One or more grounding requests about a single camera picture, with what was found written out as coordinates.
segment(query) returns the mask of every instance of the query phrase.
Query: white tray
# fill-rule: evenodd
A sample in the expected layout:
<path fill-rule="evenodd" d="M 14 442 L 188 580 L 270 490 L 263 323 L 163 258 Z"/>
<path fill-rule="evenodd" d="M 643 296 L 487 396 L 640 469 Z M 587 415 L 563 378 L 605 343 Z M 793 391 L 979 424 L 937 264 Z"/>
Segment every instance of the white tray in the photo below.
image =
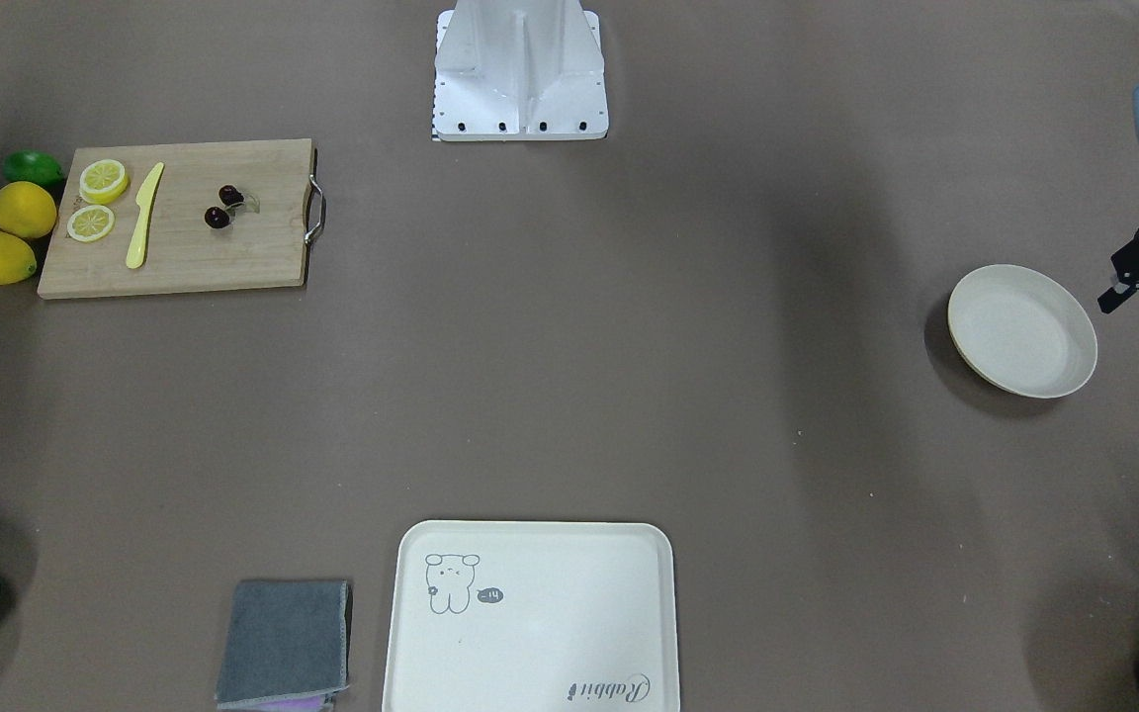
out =
<path fill-rule="evenodd" d="M 399 546 L 385 712 L 678 712 L 671 542 L 630 523 L 421 522 Z"/>

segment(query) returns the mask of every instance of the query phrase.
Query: knife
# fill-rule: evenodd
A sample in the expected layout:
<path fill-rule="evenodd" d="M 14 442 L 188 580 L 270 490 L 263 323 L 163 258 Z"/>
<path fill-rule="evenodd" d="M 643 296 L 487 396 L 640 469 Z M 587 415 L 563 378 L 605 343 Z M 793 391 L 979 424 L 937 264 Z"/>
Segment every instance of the knife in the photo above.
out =
<path fill-rule="evenodd" d="M 134 203 L 139 206 L 139 220 L 134 222 L 134 234 L 131 234 L 131 248 L 125 253 L 125 265 L 131 270 L 139 270 L 144 265 L 144 255 L 148 248 L 148 220 L 153 216 L 153 199 L 157 197 L 157 183 L 161 182 L 164 170 L 164 163 L 153 166 L 144 179 L 144 185 L 139 187 L 139 195 L 134 197 Z"/>

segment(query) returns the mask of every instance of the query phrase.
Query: gray towel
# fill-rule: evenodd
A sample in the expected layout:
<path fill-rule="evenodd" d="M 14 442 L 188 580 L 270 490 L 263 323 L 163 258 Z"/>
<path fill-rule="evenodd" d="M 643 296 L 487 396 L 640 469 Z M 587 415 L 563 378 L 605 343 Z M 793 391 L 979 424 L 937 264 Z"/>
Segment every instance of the gray towel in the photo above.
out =
<path fill-rule="evenodd" d="M 218 709 L 345 689 L 346 581 L 240 581 L 231 598 Z"/>

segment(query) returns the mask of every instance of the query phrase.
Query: round plate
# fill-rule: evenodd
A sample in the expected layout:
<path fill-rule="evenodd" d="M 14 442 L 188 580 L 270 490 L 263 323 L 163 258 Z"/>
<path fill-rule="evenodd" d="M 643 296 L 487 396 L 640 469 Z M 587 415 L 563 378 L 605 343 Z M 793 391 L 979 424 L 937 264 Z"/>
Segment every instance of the round plate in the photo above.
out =
<path fill-rule="evenodd" d="M 964 276 L 948 301 L 948 328 L 973 370 L 1018 395 L 1070 395 L 1098 367 L 1088 312 L 1026 267 L 981 267 Z"/>

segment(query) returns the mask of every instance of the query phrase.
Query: cutting board handle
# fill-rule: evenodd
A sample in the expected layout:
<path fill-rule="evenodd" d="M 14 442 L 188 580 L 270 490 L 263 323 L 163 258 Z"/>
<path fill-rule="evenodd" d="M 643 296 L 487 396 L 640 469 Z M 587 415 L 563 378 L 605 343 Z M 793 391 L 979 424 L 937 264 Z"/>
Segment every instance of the cutting board handle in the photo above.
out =
<path fill-rule="evenodd" d="M 319 183 L 316 182 L 316 174 L 306 177 L 306 180 L 311 181 L 311 195 L 306 198 L 306 220 L 311 219 L 311 207 L 316 203 L 316 195 L 319 197 L 319 221 L 316 222 L 312 229 L 306 230 L 306 235 L 303 238 L 306 247 L 311 247 L 313 240 L 325 230 L 325 221 L 328 220 L 328 198 L 325 198 L 325 189 L 319 188 Z"/>

